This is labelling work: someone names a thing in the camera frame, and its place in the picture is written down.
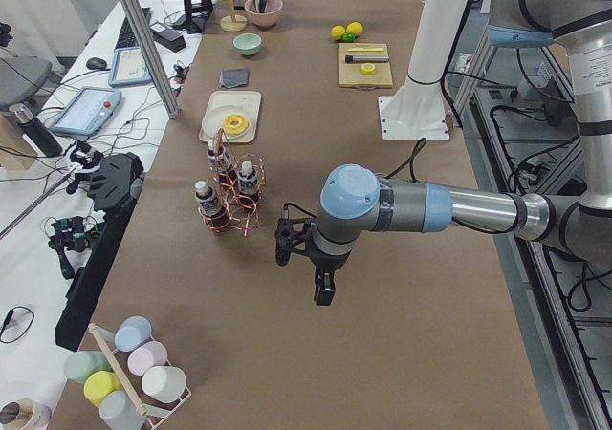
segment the white curtain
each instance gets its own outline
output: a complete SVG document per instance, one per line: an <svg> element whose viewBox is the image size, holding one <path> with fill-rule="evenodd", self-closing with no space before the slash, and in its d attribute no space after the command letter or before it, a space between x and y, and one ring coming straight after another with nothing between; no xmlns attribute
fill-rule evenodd
<svg viewBox="0 0 612 430"><path fill-rule="evenodd" d="M45 58L54 71L62 69L58 56L78 56L88 38L70 0L0 0L0 21L11 26L13 53Z"/></svg>

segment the keyboard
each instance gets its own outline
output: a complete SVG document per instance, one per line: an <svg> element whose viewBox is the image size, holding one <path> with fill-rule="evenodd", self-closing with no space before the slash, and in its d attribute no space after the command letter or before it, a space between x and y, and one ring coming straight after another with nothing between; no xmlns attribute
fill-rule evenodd
<svg viewBox="0 0 612 430"><path fill-rule="evenodd" d="M142 14L144 15L144 19L148 24L151 22L151 9L150 8L141 8ZM127 18L123 19L123 24L121 24L121 30L119 31L119 37L117 38L117 44L115 45L115 49L117 48L131 48L133 46L138 46L138 41L136 41L136 35L132 32L132 28L130 27L130 23Z"/></svg>

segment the brown tabletop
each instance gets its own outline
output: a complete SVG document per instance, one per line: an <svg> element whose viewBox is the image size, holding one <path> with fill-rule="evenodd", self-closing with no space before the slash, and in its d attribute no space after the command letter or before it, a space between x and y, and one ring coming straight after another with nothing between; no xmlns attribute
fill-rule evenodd
<svg viewBox="0 0 612 430"><path fill-rule="evenodd" d="M283 0L262 51L236 53L209 24L93 321L115 330L147 317L193 392L176 429L544 429L530 365L492 238L363 233L336 274L331 307L313 303L314 269L274 262L285 202L317 210L337 165L389 172L413 142L383 141L377 97L404 83L420 0ZM215 20L225 15L215 11ZM389 47L393 90L337 87L330 28L361 21L362 41ZM263 100L256 139L235 145L266 164L264 225L216 236L196 212L209 176L198 130L222 69L249 68ZM429 142L422 180L475 186L460 132ZM85 347L92 347L86 340ZM67 384L52 429L103 429L81 386Z"/></svg>

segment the computer mouse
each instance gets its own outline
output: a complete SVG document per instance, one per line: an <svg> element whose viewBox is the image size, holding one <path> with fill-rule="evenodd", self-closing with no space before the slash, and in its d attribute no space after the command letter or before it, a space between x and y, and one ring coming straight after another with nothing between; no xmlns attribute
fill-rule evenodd
<svg viewBox="0 0 612 430"><path fill-rule="evenodd" d="M104 70L106 67L108 67L108 64L104 59L100 59L99 57L92 57L90 59L87 59L85 67L87 67L89 70Z"/></svg>

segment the green bowl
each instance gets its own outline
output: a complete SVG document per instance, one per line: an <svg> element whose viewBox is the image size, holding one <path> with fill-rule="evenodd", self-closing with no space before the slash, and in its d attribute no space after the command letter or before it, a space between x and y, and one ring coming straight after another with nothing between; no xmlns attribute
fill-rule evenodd
<svg viewBox="0 0 612 430"><path fill-rule="evenodd" d="M261 48L261 36L255 33L242 33L233 39L233 46L241 55L257 54Z"/></svg>

